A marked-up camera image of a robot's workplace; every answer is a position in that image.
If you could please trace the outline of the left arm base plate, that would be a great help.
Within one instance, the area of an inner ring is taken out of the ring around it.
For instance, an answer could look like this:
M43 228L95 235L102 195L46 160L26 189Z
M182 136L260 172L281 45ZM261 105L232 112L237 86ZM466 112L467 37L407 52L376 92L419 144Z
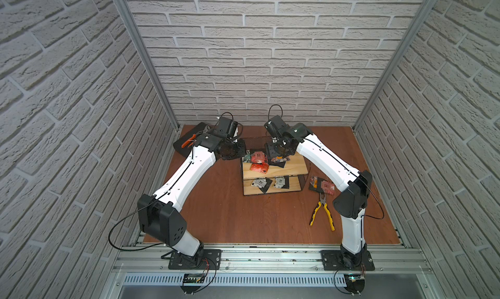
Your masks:
M194 256L187 256L177 251L170 255L169 270L219 270L222 250L208 249L198 251Z

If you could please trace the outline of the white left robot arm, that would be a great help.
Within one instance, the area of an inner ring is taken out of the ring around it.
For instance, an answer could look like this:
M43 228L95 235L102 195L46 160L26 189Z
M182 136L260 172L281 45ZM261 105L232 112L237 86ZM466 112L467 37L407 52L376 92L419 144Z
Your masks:
M137 211L141 231L188 257L198 257L202 242L188 230L182 208L195 185L217 160L233 160L246 154L243 139L202 135L176 173L152 196L142 195Z

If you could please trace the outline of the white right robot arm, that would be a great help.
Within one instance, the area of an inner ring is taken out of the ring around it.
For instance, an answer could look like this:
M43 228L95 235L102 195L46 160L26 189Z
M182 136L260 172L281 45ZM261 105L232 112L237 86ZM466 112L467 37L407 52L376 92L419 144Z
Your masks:
M275 116L264 127L275 140L280 153L289 155L297 152L307 158L340 191L333 200L333 208L342 221L341 250L345 256L361 255L366 245L363 219L371 192L371 173L361 172L336 156L303 123L289 126Z

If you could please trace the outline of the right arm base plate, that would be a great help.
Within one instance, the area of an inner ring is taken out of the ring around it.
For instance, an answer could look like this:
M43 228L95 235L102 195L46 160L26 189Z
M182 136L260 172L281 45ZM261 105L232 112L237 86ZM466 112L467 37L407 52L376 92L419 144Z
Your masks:
M320 255L325 271L375 271L371 253L367 250L355 255L341 250L322 250Z

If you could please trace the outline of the red tea bag front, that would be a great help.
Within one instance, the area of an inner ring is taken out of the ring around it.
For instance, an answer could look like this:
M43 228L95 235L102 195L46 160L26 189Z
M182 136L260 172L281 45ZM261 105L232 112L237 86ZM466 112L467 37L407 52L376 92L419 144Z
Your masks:
M250 170L257 172L257 173L260 173L260 174L267 174L267 172L269 170L269 164L268 163L260 163L260 164L253 163L250 166Z

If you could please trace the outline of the red tea bag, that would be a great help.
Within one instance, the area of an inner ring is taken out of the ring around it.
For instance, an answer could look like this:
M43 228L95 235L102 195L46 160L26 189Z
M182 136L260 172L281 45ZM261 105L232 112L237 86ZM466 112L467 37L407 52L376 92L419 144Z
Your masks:
M251 154L251 162L254 164L264 164L267 163L267 156L263 151L256 151Z
M267 172L269 170L269 164L268 163L260 163L260 164L253 163L250 166L250 170L257 172L257 173L260 173L260 174L267 174Z

